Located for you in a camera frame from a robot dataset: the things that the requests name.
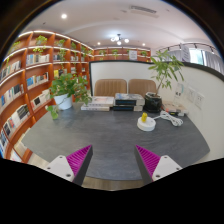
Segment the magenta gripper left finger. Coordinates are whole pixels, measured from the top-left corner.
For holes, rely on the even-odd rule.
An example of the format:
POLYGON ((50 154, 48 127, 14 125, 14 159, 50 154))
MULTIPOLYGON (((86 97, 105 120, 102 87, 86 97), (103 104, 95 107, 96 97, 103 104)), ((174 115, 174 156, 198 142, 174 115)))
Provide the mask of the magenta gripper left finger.
POLYGON ((88 145, 68 156, 59 155, 47 165, 45 170, 81 186, 92 155, 93 148, 88 145))

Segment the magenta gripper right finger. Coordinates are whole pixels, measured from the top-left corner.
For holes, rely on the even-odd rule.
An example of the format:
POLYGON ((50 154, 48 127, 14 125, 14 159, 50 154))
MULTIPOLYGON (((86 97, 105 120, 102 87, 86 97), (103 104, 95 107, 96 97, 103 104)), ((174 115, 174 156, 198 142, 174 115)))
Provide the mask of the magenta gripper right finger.
POLYGON ((135 146, 134 154, 145 185, 182 169, 168 155, 158 156, 139 145, 135 146))

